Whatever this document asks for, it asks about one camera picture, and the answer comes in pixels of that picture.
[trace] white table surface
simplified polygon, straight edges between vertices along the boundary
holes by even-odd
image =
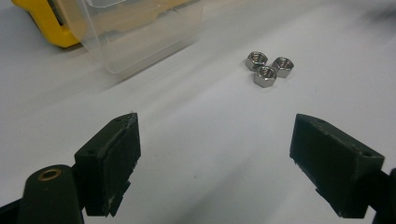
[[[0,205],[117,116],[137,112],[142,157],[116,217],[86,223],[371,223],[341,219],[289,157],[295,115],[325,119],[396,167],[396,6],[368,0],[207,0],[199,40],[125,78],[82,46],[47,43],[0,2]],[[253,50],[295,63],[262,89]]]

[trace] transparent plastic box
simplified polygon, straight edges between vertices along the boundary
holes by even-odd
[[[110,73],[137,72],[185,48],[201,0],[56,0],[67,28]]]

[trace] silver hex nut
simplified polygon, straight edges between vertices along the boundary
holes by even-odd
[[[287,58],[279,57],[273,62],[272,67],[276,70],[278,77],[286,78],[290,74],[291,69],[293,69],[294,64]]]
[[[265,66],[268,58],[263,53],[253,51],[247,56],[246,66],[250,71],[256,72],[261,66]]]
[[[274,85],[276,81],[276,70],[272,67],[262,66],[257,69],[254,76],[254,83],[257,85],[267,88]]]

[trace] screw hole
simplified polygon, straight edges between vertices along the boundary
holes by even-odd
[[[260,67],[258,70],[258,74],[261,77],[267,77],[267,78],[274,78],[276,76],[276,73],[270,67]]]
[[[363,157],[371,157],[372,155],[368,152],[363,152],[362,153]]]
[[[38,180],[39,181],[49,181],[51,179],[58,177],[61,174],[61,172],[62,171],[60,169],[50,169],[50,170],[44,171],[43,173],[41,173],[38,176]]]
[[[265,61],[265,55],[259,52],[253,52],[251,55],[251,59],[255,63],[263,63]]]

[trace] black plastic part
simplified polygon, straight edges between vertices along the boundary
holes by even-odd
[[[330,123],[298,114],[290,156],[340,217],[363,218],[377,195],[370,176],[381,172],[384,156]]]
[[[9,203],[0,208],[0,223],[14,224],[17,223],[18,213],[20,211],[21,199],[13,203]]]
[[[116,215],[139,158],[136,113],[111,120],[76,153],[76,181],[88,216]]]
[[[27,179],[17,223],[84,223],[70,167],[50,166]]]

